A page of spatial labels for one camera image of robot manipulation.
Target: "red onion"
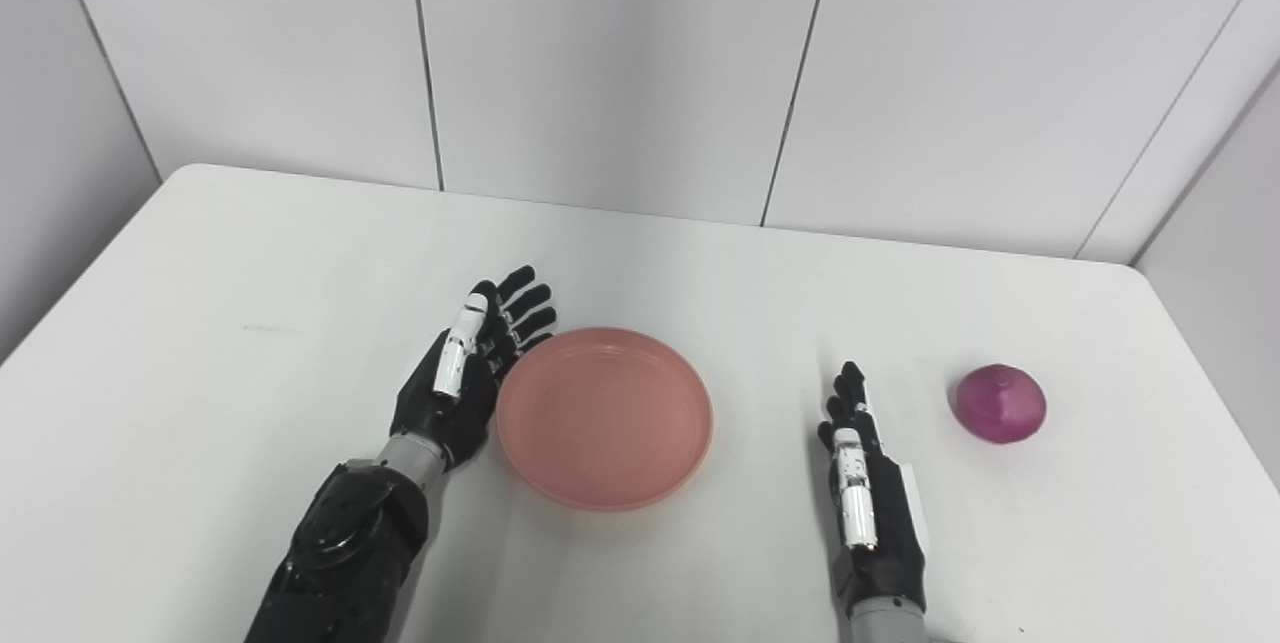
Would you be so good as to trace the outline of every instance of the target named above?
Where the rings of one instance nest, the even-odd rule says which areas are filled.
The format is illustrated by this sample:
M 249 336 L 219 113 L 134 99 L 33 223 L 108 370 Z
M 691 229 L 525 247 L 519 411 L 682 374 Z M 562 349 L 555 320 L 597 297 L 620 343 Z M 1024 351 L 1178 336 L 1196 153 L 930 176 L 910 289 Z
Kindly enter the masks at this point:
M 951 405 L 969 433 L 992 443 L 1012 443 L 1037 433 L 1044 411 L 1044 392 L 1036 380 L 998 362 L 965 375 Z

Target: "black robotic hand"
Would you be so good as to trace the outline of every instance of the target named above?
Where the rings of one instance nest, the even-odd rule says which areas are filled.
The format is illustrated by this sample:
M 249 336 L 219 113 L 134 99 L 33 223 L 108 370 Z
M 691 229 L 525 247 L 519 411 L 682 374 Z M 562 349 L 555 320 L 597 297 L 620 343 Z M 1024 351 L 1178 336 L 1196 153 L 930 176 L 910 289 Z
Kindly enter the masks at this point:
M 924 553 L 915 538 L 902 471 L 881 451 L 879 433 L 867 406 L 863 380 L 861 370 L 851 361 L 846 362 L 836 377 L 836 396 L 827 400 L 831 420 L 818 425 L 818 438 L 832 453 L 831 492 L 841 514 L 841 535 L 846 548 L 836 565 L 837 593 L 846 615 L 852 615 L 854 606 L 872 598 L 906 598 L 924 611 Z M 850 430 L 856 432 L 856 437 L 850 437 Z M 854 459 L 865 460 L 864 468 L 859 468 L 856 461 L 841 468 L 837 448 L 842 441 Z M 858 507 L 847 501 L 855 497 L 854 493 L 865 493 L 856 489 L 844 493 L 858 487 L 870 489 L 872 515 L 864 516 L 864 520 L 873 521 L 870 528 L 874 530 L 860 539 L 852 530 L 846 530 L 846 526 L 858 525 L 860 512 L 847 510 Z
M 401 388 L 390 434 L 440 446 L 445 470 L 480 450 L 499 384 L 520 356 L 550 338 L 556 323 L 552 289 L 532 286 L 534 275 L 526 265 L 498 286 L 481 281 L 471 288 L 453 328 L 440 332 Z
M 374 460 L 338 465 L 293 532 L 247 643 L 379 643 L 428 537 L 426 491 L 488 438 L 498 387 L 549 338 L 550 288 L 521 268 L 476 283 L 396 401 Z

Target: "white wall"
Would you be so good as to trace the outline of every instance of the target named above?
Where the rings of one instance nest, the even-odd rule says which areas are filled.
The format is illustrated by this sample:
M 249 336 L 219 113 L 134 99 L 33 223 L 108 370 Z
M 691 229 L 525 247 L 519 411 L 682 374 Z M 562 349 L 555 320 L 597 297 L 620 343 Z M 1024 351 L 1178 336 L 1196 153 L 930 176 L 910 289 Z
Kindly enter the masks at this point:
M 84 0 L 157 168 L 434 188 L 415 0 Z
M 1234 4 L 822 0 L 768 224 L 1071 256 Z
M 1280 0 L 822 0 L 778 160 L 814 1 L 421 0 L 430 81 L 415 0 L 87 4 L 163 173 L 1125 263 L 1280 56 Z
M 77 0 L 0 0 L 0 359 L 155 186 Z
M 1280 78 L 1139 260 L 1280 483 Z
M 813 0 L 422 0 L 451 191 L 758 224 Z

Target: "robot finger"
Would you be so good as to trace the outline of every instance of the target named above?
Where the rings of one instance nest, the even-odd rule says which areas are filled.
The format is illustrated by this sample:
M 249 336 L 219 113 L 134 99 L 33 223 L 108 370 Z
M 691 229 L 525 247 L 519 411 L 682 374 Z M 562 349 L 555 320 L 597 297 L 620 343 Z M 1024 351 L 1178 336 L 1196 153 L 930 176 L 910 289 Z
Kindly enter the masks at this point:
M 846 361 L 845 366 L 840 369 L 840 375 L 836 377 L 836 395 L 852 406 L 864 403 L 867 402 L 864 380 L 863 371 L 854 361 Z
M 525 341 L 520 346 L 520 355 L 525 355 L 526 352 L 529 352 L 530 350 L 532 350 L 534 346 L 536 346 L 538 343 L 541 343 L 543 341 L 549 339 L 550 337 L 552 337 L 550 333 L 543 333 L 540 336 L 534 336 L 532 338 Z
M 521 350 L 526 348 L 526 343 L 539 337 L 540 333 L 545 333 L 548 328 L 556 324 L 556 309 L 547 306 L 525 316 L 524 320 L 517 323 L 511 328 L 511 338 L 516 341 L 516 346 Z
M 534 273 L 534 266 L 531 265 L 522 265 L 516 270 L 512 270 L 511 275 L 498 284 L 498 302 L 506 304 L 516 297 L 516 293 L 518 293 L 525 286 L 532 283 L 535 277 L 536 273 Z
M 525 291 L 516 300 L 504 304 L 502 311 L 507 315 L 508 322 L 517 322 L 521 318 L 534 310 L 535 307 L 552 300 L 552 287 L 548 283 L 540 283 L 532 288 Z
M 854 418 L 854 405 L 844 398 L 832 396 L 827 398 L 827 415 L 832 420 L 849 420 Z
M 524 357 L 526 352 L 538 343 L 550 338 L 550 333 L 543 333 L 541 336 L 535 336 L 520 347 L 511 338 L 507 338 L 502 345 L 494 347 L 493 352 L 489 352 L 486 359 L 489 360 L 489 369 L 493 370 L 494 378 L 500 383 L 507 374 L 511 373 L 511 366 L 516 365 L 516 361 Z
M 833 438 L 836 433 L 836 425 L 832 425 L 829 420 L 824 420 L 818 424 L 818 441 L 822 441 L 823 447 L 827 452 L 833 450 Z

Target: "robotic arm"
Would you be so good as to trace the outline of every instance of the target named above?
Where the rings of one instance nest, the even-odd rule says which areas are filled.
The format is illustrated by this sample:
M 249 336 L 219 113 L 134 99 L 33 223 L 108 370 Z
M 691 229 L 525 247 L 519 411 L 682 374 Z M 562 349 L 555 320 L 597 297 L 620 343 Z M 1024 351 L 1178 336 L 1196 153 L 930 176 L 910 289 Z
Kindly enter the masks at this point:
M 378 457 L 337 466 L 315 494 L 246 643 L 383 640 L 426 543 L 426 491 L 475 456 L 507 371 L 550 337 L 550 288 L 532 283 L 525 266 L 471 291 L 397 396 Z
M 881 451 L 863 373 L 846 362 L 818 438 L 831 452 L 831 494 L 844 551 L 836 592 L 854 643 L 928 643 L 924 553 L 915 538 L 902 471 Z

